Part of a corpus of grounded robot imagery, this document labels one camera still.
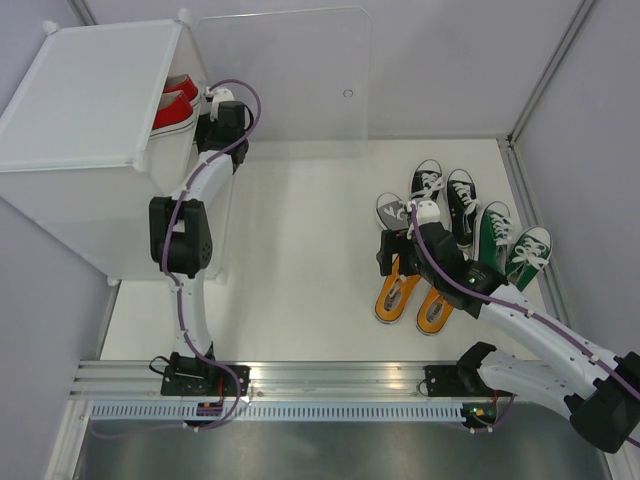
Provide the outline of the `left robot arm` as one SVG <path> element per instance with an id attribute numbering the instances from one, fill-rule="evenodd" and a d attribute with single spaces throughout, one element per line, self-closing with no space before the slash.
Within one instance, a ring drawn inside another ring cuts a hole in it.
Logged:
<path id="1" fill-rule="evenodd" d="M 249 368 L 216 360 L 204 300 L 204 280 L 215 253 L 207 211 L 248 151 L 254 116 L 246 104 L 222 100 L 197 127 L 200 155 L 184 183 L 148 207 L 150 253 L 166 276 L 177 321 L 175 343 L 162 373 L 163 396 L 241 397 Z"/>

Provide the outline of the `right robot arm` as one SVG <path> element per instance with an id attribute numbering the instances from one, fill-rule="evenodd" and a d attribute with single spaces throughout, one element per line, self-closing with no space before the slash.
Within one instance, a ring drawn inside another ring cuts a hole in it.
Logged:
<path id="1" fill-rule="evenodd" d="M 376 255 L 380 273 L 418 275 L 454 308 L 507 334 L 539 364 L 510 360 L 495 347 L 472 348 L 474 360 L 456 371 L 459 388 L 478 395 L 509 392 L 566 418 L 588 443 L 616 453 L 636 445 L 639 426 L 639 355 L 621 356 L 535 308 L 506 277 L 465 256 L 441 223 L 385 230 Z"/>

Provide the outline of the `transparent cabinet door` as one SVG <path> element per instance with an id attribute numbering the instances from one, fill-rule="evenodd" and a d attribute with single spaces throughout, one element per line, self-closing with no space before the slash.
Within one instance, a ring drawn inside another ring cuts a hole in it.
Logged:
<path id="1" fill-rule="evenodd" d="M 365 153 L 371 33 L 356 6 L 208 17 L 194 29 L 210 82 L 239 80 L 238 99 L 261 99 L 252 161 Z"/>

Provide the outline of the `red sneaker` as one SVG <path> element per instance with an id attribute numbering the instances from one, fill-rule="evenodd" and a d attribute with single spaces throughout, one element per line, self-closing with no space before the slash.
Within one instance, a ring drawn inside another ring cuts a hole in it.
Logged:
<path id="1" fill-rule="evenodd" d="M 188 74 L 180 74 L 169 76 L 164 84 L 163 93 L 182 92 L 192 107 L 200 102 L 201 90 L 194 80 Z"/>
<path id="2" fill-rule="evenodd" d="M 181 132 L 195 121 L 193 106 L 181 90 L 163 93 L 158 105 L 150 137 Z"/>

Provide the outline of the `grey sneaker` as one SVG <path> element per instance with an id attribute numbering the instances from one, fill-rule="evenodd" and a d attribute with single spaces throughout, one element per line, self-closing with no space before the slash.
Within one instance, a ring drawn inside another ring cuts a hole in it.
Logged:
<path id="1" fill-rule="evenodd" d="M 378 196 L 375 215 L 382 230 L 403 230 L 409 227 L 405 203 L 394 193 L 384 192 Z"/>

